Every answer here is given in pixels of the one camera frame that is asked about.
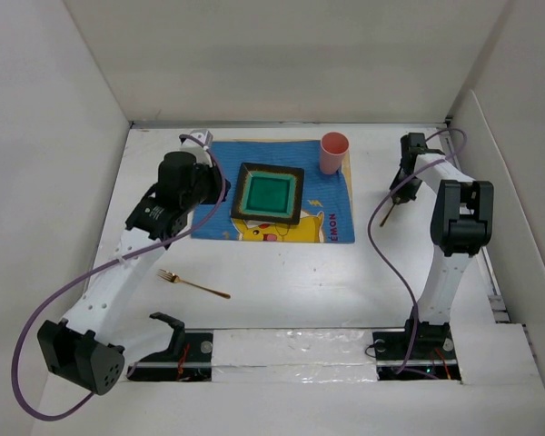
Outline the gold spoon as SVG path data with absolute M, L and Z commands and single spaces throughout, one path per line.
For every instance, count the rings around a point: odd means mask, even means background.
M 388 221 L 389 217 L 391 216 L 391 213 L 392 213 L 393 209 L 395 208 L 395 206 L 396 206 L 396 203 L 391 204 L 391 206 L 387 210 L 387 213 L 382 217 L 382 219 L 380 221 L 380 224 L 379 224 L 380 227 L 383 227 L 387 223 L 387 221 Z

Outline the pink plastic cup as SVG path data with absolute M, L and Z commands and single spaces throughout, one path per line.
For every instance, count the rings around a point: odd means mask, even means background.
M 324 174 L 336 173 L 342 166 L 344 155 L 349 151 L 349 140 L 341 133 L 330 132 L 320 141 L 320 170 Z

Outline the green square ceramic plate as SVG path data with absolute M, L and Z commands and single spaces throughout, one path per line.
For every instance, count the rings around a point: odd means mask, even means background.
M 282 224 L 301 220 L 302 168 L 241 163 L 230 215 L 234 219 Z

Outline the gold fork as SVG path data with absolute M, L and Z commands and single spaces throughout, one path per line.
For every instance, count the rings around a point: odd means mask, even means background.
M 232 296 L 227 292 L 216 291 L 216 290 L 213 290 L 211 288 L 208 288 L 208 287 L 205 287 L 205 286 L 202 286 L 202 285 L 190 282 L 190 281 L 186 281 L 186 280 L 182 279 L 179 275 L 177 275 L 177 274 L 175 274 L 173 272 L 169 272 L 169 271 L 166 271 L 166 270 L 163 270 L 163 269 L 159 269 L 158 272 L 156 273 L 156 275 L 158 277 L 160 277 L 161 279 L 167 281 L 167 282 L 182 283 L 182 284 L 191 286 L 191 287 L 193 287 L 195 289 L 199 289 L 199 290 L 202 290 L 204 292 L 208 292 L 210 294 L 216 295 L 216 296 L 218 296 L 220 298 L 223 298 L 223 299 L 226 299 L 226 300 L 230 300 L 232 298 Z

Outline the blue Pikachu placemat cloth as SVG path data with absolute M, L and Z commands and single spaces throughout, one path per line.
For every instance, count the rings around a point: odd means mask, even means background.
M 192 233 L 195 239 L 271 243 L 354 243 L 352 208 L 345 175 L 319 168 L 318 140 L 255 142 L 219 141 L 213 154 L 231 188 L 210 220 Z M 231 216 L 241 165 L 269 164 L 302 168 L 304 184 L 297 225 L 235 219 Z

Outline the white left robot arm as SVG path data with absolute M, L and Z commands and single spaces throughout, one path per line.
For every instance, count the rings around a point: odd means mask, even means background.
M 172 316 L 154 312 L 151 322 L 132 334 L 119 331 L 117 323 L 147 272 L 185 228 L 189 213 L 199 204 L 221 203 L 228 187 L 205 147 L 164 156 L 158 180 L 127 218 L 109 266 L 94 274 L 59 322 L 39 328 L 49 372 L 104 395 L 126 366 L 153 353 L 168 361 L 182 354 L 184 324 Z

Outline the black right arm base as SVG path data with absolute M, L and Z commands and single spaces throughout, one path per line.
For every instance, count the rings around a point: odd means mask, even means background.
M 380 382 L 461 380 L 448 322 L 420 322 L 414 329 L 413 320 L 408 319 L 401 329 L 374 331 L 364 352 L 374 359 Z

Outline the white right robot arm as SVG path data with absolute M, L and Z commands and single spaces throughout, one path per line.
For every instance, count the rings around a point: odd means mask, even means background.
M 390 361 L 425 360 L 441 347 L 450 331 L 451 306 L 471 258 L 492 233 L 494 187 L 460 172 L 427 146 L 423 134 L 401 138 L 401 162 L 390 193 L 392 203 L 414 201 L 422 184 L 436 194 L 430 236 L 434 245 L 426 284 L 403 332 L 385 341 Z

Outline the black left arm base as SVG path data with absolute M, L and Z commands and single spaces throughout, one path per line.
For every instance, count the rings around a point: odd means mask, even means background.
M 150 318 L 172 329 L 171 340 L 164 350 L 132 363 L 126 378 L 132 382 L 210 382 L 213 331 L 187 330 L 182 321 L 161 312 Z

